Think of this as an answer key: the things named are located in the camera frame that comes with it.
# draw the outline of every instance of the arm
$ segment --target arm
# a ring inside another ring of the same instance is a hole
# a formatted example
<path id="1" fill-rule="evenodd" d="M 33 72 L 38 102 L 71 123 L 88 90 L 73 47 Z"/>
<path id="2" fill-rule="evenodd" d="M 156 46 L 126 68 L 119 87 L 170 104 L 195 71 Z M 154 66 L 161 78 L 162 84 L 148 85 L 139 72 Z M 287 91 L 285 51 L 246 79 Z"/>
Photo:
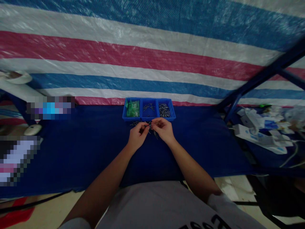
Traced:
<path id="1" fill-rule="evenodd" d="M 172 124 L 169 121 L 164 118 L 153 119 L 152 129 L 169 146 L 187 184 L 199 199 L 207 203 L 211 194 L 222 194 L 210 175 L 177 142 L 173 134 Z"/>
<path id="2" fill-rule="evenodd" d="M 86 189 L 62 225 L 71 219 L 81 217 L 90 224 L 91 228 L 95 228 L 116 194 L 131 157 L 147 136 L 149 127 L 145 125 L 147 123 L 140 122 L 130 130 L 127 145 Z"/>

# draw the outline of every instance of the white power strip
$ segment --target white power strip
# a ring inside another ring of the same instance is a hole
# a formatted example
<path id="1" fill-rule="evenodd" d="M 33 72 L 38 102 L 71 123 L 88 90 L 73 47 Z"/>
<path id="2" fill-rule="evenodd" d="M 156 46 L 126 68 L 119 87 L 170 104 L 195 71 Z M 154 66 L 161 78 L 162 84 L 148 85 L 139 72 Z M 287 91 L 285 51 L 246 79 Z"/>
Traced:
<path id="1" fill-rule="evenodd" d="M 259 145 L 276 154 L 287 154 L 286 146 L 293 146 L 290 138 L 286 135 L 267 136 L 262 133 L 253 134 L 253 130 L 240 124 L 233 126 L 233 128 L 237 137 Z"/>

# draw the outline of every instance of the white mouse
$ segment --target white mouse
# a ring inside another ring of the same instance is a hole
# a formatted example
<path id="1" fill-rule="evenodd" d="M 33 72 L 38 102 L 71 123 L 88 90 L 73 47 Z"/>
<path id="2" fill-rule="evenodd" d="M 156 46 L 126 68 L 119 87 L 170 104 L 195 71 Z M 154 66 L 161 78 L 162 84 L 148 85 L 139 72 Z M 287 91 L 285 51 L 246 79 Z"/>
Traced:
<path id="1" fill-rule="evenodd" d="M 42 126 L 39 124 L 31 125 L 25 130 L 24 135 L 25 136 L 36 135 L 41 130 L 41 128 L 42 128 Z"/>

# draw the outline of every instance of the left hand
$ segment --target left hand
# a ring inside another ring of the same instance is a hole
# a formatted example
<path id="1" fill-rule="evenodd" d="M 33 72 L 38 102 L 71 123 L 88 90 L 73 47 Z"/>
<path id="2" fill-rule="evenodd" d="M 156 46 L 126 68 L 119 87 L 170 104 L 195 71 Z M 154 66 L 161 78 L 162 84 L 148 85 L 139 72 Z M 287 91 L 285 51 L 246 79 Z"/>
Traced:
<path id="1" fill-rule="evenodd" d="M 138 148 L 140 148 L 148 134 L 149 125 L 146 122 L 139 122 L 134 128 L 130 130 L 129 140 L 127 147 L 135 153 Z"/>

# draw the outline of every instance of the pixelated area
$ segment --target pixelated area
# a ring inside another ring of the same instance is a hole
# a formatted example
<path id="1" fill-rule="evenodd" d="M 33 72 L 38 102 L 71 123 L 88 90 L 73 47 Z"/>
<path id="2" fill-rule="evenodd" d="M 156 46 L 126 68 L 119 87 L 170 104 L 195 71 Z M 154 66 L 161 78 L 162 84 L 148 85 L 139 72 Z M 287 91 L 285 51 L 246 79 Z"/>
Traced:
<path id="1" fill-rule="evenodd" d="M 0 136 L 0 186 L 16 186 L 40 142 L 40 136 Z"/>
<path id="2" fill-rule="evenodd" d="M 75 107 L 73 96 L 35 97 L 27 103 L 26 113 L 33 120 L 65 120 Z"/>

